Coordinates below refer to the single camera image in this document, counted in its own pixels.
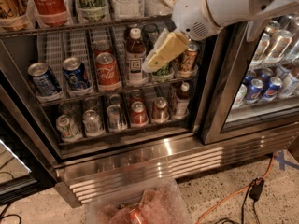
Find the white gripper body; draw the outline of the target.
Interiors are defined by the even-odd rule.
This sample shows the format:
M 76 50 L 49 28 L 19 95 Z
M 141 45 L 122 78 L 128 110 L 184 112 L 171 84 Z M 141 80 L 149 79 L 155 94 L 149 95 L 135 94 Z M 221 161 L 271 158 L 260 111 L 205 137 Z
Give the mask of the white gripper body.
M 217 34 L 240 21 L 258 21 L 298 9 L 299 0 L 177 0 L 172 21 L 193 40 Z

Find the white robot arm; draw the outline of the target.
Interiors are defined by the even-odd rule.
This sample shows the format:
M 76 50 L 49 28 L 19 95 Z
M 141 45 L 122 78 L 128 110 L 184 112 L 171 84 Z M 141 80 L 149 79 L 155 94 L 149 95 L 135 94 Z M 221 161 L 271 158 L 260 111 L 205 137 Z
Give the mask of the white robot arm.
M 142 63 L 152 73 L 200 41 L 241 21 L 263 21 L 296 11 L 299 0 L 176 0 L 171 20 L 175 30 L 163 31 Z

